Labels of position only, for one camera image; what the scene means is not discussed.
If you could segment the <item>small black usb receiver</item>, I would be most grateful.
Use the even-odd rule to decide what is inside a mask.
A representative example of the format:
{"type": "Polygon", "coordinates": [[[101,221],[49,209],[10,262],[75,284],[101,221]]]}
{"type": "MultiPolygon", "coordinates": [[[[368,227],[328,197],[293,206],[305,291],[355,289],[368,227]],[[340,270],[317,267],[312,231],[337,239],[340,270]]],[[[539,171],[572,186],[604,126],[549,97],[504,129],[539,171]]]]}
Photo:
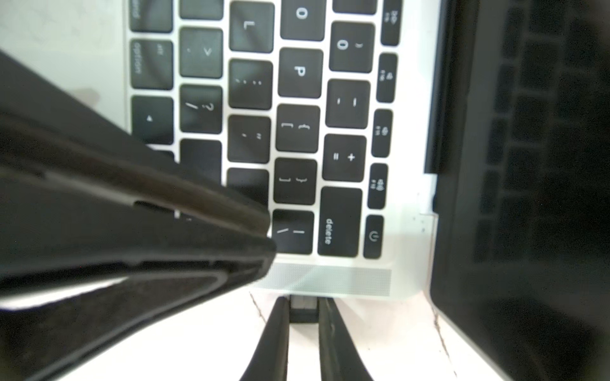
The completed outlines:
{"type": "Polygon", "coordinates": [[[291,295],[289,303],[291,324],[317,324],[319,322],[319,303],[316,297],[291,295]]]}

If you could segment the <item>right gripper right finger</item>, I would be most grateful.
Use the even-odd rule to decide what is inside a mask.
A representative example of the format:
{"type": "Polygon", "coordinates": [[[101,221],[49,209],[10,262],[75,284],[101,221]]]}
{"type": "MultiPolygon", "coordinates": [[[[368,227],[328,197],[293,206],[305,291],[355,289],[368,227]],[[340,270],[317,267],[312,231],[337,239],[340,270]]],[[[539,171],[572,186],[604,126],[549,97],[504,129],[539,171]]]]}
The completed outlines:
{"type": "Polygon", "coordinates": [[[333,298],[318,298],[321,380],[368,380],[363,364],[333,298]]]}

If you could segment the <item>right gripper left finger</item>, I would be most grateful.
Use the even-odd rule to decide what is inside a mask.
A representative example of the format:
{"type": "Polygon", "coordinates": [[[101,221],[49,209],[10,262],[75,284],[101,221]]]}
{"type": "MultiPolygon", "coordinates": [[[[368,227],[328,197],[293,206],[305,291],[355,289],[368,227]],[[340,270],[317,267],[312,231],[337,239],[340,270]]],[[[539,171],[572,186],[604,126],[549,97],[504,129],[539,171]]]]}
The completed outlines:
{"type": "Polygon", "coordinates": [[[279,297],[241,381],[287,380],[289,326],[289,300],[279,297]]]}

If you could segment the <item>silver laptop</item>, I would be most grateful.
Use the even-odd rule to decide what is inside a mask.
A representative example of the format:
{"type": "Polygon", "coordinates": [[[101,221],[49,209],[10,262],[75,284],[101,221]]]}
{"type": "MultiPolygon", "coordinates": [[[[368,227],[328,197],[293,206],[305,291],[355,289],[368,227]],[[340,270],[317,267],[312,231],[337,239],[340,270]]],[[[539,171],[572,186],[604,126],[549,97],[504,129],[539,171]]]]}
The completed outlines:
{"type": "Polygon", "coordinates": [[[267,209],[250,284],[609,378],[607,1],[4,1],[2,55],[267,209]]]}

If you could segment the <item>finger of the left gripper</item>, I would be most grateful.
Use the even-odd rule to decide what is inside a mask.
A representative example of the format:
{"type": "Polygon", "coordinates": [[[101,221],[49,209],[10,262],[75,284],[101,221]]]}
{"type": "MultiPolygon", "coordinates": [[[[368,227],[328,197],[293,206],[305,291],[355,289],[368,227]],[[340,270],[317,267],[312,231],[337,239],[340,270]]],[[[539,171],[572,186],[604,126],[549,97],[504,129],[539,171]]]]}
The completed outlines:
{"type": "Polygon", "coordinates": [[[1,57],[1,378],[63,376],[149,325],[266,276],[267,209],[153,151],[1,57]]]}

